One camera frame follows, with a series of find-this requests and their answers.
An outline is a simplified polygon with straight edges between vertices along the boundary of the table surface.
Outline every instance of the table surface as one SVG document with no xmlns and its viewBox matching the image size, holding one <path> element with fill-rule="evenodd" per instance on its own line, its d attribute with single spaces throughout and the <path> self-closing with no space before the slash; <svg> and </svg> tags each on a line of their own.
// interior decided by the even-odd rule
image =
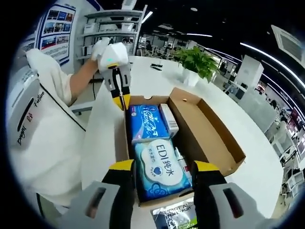
<svg viewBox="0 0 305 229">
<path fill-rule="evenodd" d="M 247 192 L 257 203 L 258 210 L 271 217 L 283 178 L 283 169 L 278 156 L 267 138 L 254 121 L 229 96 L 212 83 L 200 80 L 195 87 L 182 82 L 182 67 L 169 60 L 131 56 L 131 95 L 168 96 L 174 87 L 189 91 L 203 98 L 230 130 L 246 154 L 238 170 L 227 176 L 227 182 L 234 182 Z M 162 71 L 150 68 L 150 64 L 162 64 Z M 101 181 L 108 168 L 116 160 L 127 159 L 124 138 L 123 112 L 112 102 L 111 94 L 102 85 L 94 102 L 87 125 L 81 160 L 82 187 L 92 181 Z M 155 228 L 150 210 L 162 207 L 138 207 L 135 203 L 132 228 Z"/>
</svg>

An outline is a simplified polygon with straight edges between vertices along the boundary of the blue tissue package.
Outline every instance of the blue tissue package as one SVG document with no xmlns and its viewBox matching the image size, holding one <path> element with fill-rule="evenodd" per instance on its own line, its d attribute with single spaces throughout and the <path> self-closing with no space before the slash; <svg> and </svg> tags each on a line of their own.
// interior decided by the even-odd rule
<svg viewBox="0 0 305 229">
<path fill-rule="evenodd" d="M 132 145 L 150 142 L 160 138 L 170 138 L 158 106 L 132 105 L 129 108 L 131 115 Z"/>
<path fill-rule="evenodd" d="M 191 187 L 171 140 L 157 139 L 135 145 L 138 175 L 145 201 L 162 198 Z"/>
</svg>

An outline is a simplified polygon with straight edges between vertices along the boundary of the green plant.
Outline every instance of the green plant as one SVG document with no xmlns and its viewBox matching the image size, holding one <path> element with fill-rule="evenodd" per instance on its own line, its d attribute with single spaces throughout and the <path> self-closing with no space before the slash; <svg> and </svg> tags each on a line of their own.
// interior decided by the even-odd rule
<svg viewBox="0 0 305 229">
<path fill-rule="evenodd" d="M 208 82 L 211 81 L 213 71 L 217 71 L 217 64 L 212 56 L 196 46 L 193 49 L 178 50 L 174 55 L 183 68 L 198 73 L 200 78 L 206 78 Z"/>
</svg>

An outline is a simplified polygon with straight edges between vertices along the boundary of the open cardboard box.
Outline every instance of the open cardboard box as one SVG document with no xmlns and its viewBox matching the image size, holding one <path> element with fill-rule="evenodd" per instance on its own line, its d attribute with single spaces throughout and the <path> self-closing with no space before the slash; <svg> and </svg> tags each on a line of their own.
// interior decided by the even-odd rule
<svg viewBox="0 0 305 229">
<path fill-rule="evenodd" d="M 145 99 L 143 96 L 130 98 L 130 105 L 162 103 L 168 104 L 179 126 L 179 131 L 173 138 L 173 145 L 185 156 L 188 165 L 194 160 L 209 162 L 216 165 L 224 176 L 238 169 L 245 159 L 245 154 L 230 131 L 203 99 L 178 88 L 174 88 L 170 96 L 152 96 L 150 99 Z M 125 131 L 129 158 L 135 159 L 134 148 L 131 145 L 128 110 L 125 111 Z M 136 187 L 141 207 L 182 197 L 190 192 L 188 189 L 145 202 L 139 179 L 136 179 Z"/>
</svg>

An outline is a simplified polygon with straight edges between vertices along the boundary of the wall poster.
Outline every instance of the wall poster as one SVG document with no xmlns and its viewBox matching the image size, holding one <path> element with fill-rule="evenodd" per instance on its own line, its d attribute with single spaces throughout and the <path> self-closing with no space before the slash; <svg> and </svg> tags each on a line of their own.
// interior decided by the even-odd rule
<svg viewBox="0 0 305 229">
<path fill-rule="evenodd" d="M 39 22 L 35 23 L 32 27 L 31 30 L 29 31 L 28 36 L 22 41 L 20 44 L 21 48 L 27 52 L 30 49 L 35 48 L 36 44 L 36 37 L 37 37 L 37 30 L 38 30 L 38 24 Z"/>
<path fill-rule="evenodd" d="M 69 61 L 69 44 L 75 7 L 54 4 L 43 17 L 36 47 L 60 65 Z"/>
</svg>

